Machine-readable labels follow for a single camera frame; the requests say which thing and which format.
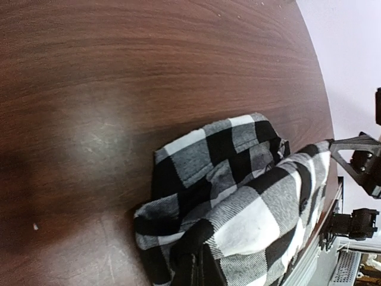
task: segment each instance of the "brown wooden tabletop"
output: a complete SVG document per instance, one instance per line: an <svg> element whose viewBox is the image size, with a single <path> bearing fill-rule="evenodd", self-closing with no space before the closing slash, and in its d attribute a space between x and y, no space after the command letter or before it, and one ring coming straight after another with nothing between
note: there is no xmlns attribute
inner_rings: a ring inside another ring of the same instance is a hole
<svg viewBox="0 0 381 286"><path fill-rule="evenodd" d="M0 35L2 286L149 285L131 209L192 129L259 111L294 151L333 137L293 0L4 0Z"/></svg>

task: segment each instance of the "black and white plaid shirt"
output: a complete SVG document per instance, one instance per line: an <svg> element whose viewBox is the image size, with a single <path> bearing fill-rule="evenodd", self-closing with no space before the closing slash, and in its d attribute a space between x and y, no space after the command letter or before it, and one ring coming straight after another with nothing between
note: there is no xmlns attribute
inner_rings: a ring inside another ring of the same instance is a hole
<svg viewBox="0 0 381 286"><path fill-rule="evenodd" d="M152 201L134 218L153 285L180 284L178 261L198 259L205 246L222 280L209 284L276 285L320 217L329 164L328 141L289 156L288 142L257 113L158 150Z"/></svg>

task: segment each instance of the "scratch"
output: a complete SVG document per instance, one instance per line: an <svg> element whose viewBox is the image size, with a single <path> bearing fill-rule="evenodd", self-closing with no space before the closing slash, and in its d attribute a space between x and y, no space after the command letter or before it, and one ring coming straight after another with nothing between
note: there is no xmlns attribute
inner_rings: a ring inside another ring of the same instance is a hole
<svg viewBox="0 0 381 286"><path fill-rule="evenodd" d="M100 265L100 269L103 269L106 266L107 260L108 260L108 254L109 253L107 253L107 255L104 257L104 259L101 263L99 263L99 261L98 261L98 265Z"/></svg>
<svg viewBox="0 0 381 286"><path fill-rule="evenodd" d="M99 286L99 267L98 267L99 265L97 264L96 265L96 284L97 284L97 286Z"/></svg>
<svg viewBox="0 0 381 286"><path fill-rule="evenodd" d="M129 156L132 153L132 149L133 149L133 141L132 141L132 138L130 138L129 149L127 151L127 156Z"/></svg>
<svg viewBox="0 0 381 286"><path fill-rule="evenodd" d="M106 229L105 229L105 225L104 225L104 222L103 222L103 220L102 220L102 216L99 218L99 222L100 222L100 224L101 224L101 228L102 228L103 233L104 233L104 235L105 235L106 246L108 246L108 234L107 234L107 231L106 231Z"/></svg>
<svg viewBox="0 0 381 286"><path fill-rule="evenodd" d="M98 141L98 142L103 142L103 140L101 138L99 138L98 136L96 136L94 133L90 133L91 136L93 136L93 138Z"/></svg>
<svg viewBox="0 0 381 286"><path fill-rule="evenodd" d="M124 251L116 246L113 245L113 248L116 249L120 254L122 254L123 256L127 256Z"/></svg>
<svg viewBox="0 0 381 286"><path fill-rule="evenodd" d="M114 277L114 271L113 271L113 264L111 263L111 256L108 254L108 267L110 268L111 277L113 279L113 283L115 284L115 277Z"/></svg>
<svg viewBox="0 0 381 286"><path fill-rule="evenodd" d="M104 123L104 126L116 127L116 124Z"/></svg>
<svg viewBox="0 0 381 286"><path fill-rule="evenodd" d="M90 153L94 153L93 149L91 149L90 147L85 147L85 150L89 151Z"/></svg>
<svg viewBox="0 0 381 286"><path fill-rule="evenodd" d="M61 277L61 276L49 276L51 279L53 279L53 280L59 280L59 281L68 281L68 280L70 280L70 279L73 279L73 278L75 278L75 277L78 277L78 276L80 276L80 275L82 275L83 274L83 272L81 272L80 270L79 270L79 273L76 273L76 274L73 274L73 275L68 275L67 277Z"/></svg>

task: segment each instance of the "wooden table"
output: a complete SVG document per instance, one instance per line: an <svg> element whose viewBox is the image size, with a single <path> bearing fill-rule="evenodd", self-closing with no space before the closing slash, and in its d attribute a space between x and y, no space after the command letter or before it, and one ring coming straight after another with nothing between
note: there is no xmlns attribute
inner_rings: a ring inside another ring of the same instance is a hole
<svg viewBox="0 0 381 286"><path fill-rule="evenodd" d="M131 209L192 129L259 111L294 151L333 137L292 0L4 0L0 35L2 286L149 285Z"/></svg>

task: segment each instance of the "black metal bracket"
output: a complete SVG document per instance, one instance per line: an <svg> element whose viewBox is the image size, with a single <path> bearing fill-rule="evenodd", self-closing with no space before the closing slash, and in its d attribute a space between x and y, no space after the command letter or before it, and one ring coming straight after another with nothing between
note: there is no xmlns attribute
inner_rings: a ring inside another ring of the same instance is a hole
<svg viewBox="0 0 381 286"><path fill-rule="evenodd" d="M368 195L381 198L381 142L361 132L355 138L332 141L330 150L332 158L364 188ZM343 159L340 150L354 150L350 163Z"/></svg>
<svg viewBox="0 0 381 286"><path fill-rule="evenodd" d="M381 88L376 92L376 123L381 125Z"/></svg>

